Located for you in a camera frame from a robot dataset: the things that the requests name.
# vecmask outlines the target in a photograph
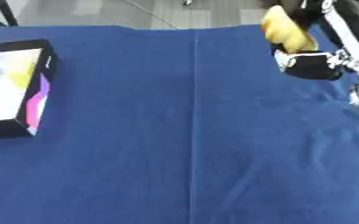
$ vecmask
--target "white surface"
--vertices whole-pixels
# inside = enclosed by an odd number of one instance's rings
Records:
[[[0,52],[0,121],[16,118],[26,91],[25,87],[17,86],[6,74],[17,73],[18,69],[25,71],[25,60],[37,61],[40,51]]]

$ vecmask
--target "table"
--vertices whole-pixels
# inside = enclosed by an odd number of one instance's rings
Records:
[[[61,62],[39,135],[0,141],[1,224],[359,223],[354,76],[281,74],[257,26],[0,28],[36,38]]]

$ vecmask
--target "cable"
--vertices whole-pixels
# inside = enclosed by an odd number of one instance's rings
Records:
[[[165,20],[164,18],[158,16],[157,14],[153,13],[152,11],[147,10],[147,9],[144,8],[143,6],[139,5],[138,3],[133,3],[133,2],[130,1],[130,0],[124,0],[124,1],[125,1],[126,3],[128,3],[128,4],[131,4],[131,5],[133,5],[133,6],[137,7],[137,8],[139,8],[141,11],[144,11],[144,12],[146,12],[146,13],[152,15],[153,17],[157,18],[158,20],[160,20],[160,21],[164,22],[165,24],[171,26],[171,27],[174,28],[175,30],[178,30],[178,29],[179,29],[178,26],[175,26],[174,24],[172,24],[172,23],[170,23],[169,21]]]

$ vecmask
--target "yellow sponge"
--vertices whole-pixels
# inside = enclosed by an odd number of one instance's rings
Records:
[[[280,5],[275,5],[266,12],[262,28],[266,39],[275,44],[283,44],[288,53],[318,49],[314,37],[292,21]]]

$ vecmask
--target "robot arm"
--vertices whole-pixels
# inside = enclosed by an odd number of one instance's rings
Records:
[[[289,18],[306,32],[310,25],[320,23],[329,39],[340,50],[334,53],[303,51],[298,43],[295,48],[285,41],[272,45],[280,69],[288,74],[305,79],[335,80],[343,68],[359,77],[359,1],[356,0],[280,0]],[[359,84],[351,90],[351,102],[359,105]]]

